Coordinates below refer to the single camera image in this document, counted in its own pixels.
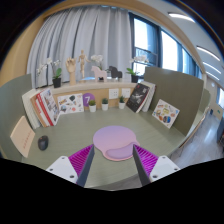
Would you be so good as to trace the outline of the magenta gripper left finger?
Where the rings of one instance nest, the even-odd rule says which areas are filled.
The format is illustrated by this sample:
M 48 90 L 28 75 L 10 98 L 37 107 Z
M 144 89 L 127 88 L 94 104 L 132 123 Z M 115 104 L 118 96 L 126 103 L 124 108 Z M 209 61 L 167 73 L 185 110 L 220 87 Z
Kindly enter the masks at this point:
M 59 157 L 47 168 L 47 171 L 78 186 L 84 187 L 94 154 L 94 145 L 91 144 L 69 157 Z

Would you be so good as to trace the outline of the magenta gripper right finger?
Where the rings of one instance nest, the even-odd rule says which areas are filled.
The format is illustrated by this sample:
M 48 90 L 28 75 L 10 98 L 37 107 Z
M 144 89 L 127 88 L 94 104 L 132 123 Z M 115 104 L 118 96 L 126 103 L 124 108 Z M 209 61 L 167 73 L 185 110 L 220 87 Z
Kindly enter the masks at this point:
M 180 170 L 167 156 L 156 156 L 137 145 L 133 146 L 133 157 L 143 186 Z

